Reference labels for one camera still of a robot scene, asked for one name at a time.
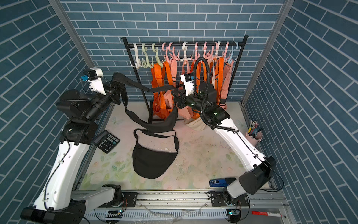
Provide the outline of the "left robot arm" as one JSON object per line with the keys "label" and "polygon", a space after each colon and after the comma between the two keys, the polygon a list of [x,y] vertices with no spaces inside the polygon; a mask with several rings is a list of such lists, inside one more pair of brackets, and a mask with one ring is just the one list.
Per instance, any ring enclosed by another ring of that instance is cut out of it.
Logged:
{"label": "left robot arm", "polygon": [[103,204],[123,206],[121,187],[115,184],[105,184],[82,196],[71,196],[81,163],[95,139],[96,119],[110,104],[121,104],[125,85],[111,81],[104,90],[104,94],[69,90],[60,96],[57,109],[69,120],[60,132],[56,160],[45,186],[34,204],[21,211],[21,219],[40,224],[79,224],[86,213]]}

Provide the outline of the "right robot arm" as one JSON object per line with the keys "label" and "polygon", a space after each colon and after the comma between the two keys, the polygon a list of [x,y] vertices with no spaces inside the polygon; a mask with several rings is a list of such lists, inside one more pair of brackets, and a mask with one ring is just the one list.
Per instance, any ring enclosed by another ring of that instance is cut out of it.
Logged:
{"label": "right robot arm", "polygon": [[247,193],[253,195],[263,187],[274,174],[277,162],[273,157],[266,157],[256,149],[237,129],[226,110],[217,104],[208,61],[204,57],[198,58],[194,69],[200,62],[204,63],[207,69],[207,80],[197,85],[199,78],[194,72],[184,74],[181,77],[184,89],[173,91],[172,95],[179,108],[188,106],[198,113],[202,121],[222,137],[241,160],[246,172],[226,186],[222,193],[225,203],[233,205],[240,196]]}

